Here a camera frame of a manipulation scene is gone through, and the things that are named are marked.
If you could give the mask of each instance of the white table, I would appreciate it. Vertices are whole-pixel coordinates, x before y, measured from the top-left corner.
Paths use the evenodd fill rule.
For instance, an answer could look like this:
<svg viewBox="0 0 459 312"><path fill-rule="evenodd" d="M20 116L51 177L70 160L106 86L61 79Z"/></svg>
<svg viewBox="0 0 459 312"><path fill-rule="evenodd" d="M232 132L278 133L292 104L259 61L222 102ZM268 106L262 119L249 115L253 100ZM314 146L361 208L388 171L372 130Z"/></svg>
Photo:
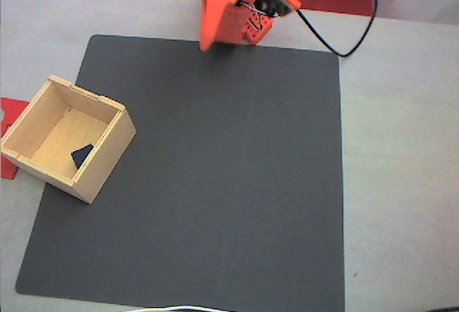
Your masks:
<svg viewBox="0 0 459 312"><path fill-rule="evenodd" d="M308 14L343 49L367 22ZM1 0L1 95L75 81L93 34L198 39L199 18L192 0ZM323 50L296 15L261 45ZM377 19L340 79L346 310L459 305L459 27ZM128 310L15 292L43 188L23 171L1 180L2 310Z"/></svg>

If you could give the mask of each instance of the wooden box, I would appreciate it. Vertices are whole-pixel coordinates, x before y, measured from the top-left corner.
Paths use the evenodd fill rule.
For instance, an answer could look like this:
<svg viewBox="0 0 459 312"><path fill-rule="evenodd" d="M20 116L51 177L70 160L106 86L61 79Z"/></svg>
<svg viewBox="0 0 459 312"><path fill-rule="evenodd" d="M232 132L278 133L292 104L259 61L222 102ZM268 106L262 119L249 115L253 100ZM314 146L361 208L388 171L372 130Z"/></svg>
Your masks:
<svg viewBox="0 0 459 312"><path fill-rule="evenodd" d="M136 130L125 106L51 75L1 139L21 169L92 203ZM94 145L77 169L72 152Z"/></svg>

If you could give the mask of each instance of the orange 3d printed part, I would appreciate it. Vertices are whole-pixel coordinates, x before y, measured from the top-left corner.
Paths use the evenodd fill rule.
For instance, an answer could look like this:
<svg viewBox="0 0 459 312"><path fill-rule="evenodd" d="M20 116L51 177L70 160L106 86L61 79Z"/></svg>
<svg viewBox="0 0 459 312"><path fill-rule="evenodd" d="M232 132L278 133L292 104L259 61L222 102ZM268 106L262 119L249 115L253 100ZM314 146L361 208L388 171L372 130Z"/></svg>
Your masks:
<svg viewBox="0 0 459 312"><path fill-rule="evenodd" d="M273 24L272 14L255 8L260 0L202 0L202 20L199 45L201 50L210 48L213 42L239 44L245 38L257 44ZM299 9L299 0L275 0L281 5L279 15Z"/></svg>

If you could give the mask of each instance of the black triangle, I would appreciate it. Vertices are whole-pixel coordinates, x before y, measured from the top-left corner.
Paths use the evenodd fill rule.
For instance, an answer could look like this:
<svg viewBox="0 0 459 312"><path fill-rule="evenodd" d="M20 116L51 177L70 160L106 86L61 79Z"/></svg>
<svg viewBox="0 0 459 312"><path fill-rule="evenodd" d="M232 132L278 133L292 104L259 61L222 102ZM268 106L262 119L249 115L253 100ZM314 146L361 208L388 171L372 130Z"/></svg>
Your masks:
<svg viewBox="0 0 459 312"><path fill-rule="evenodd" d="M80 168L81 164L83 164L83 161L86 159L87 155L92 151L93 148L94 146L89 144L72 152L72 158L77 168Z"/></svg>

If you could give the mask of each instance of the dark gray mat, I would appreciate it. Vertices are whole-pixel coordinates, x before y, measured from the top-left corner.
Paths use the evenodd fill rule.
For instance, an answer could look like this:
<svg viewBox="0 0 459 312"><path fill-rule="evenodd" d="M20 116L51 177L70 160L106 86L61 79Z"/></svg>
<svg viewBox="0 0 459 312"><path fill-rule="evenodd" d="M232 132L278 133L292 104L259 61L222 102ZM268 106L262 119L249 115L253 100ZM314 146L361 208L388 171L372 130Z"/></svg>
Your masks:
<svg viewBox="0 0 459 312"><path fill-rule="evenodd" d="M96 36L77 84L137 134L93 205L46 186L19 293L344 310L336 57Z"/></svg>

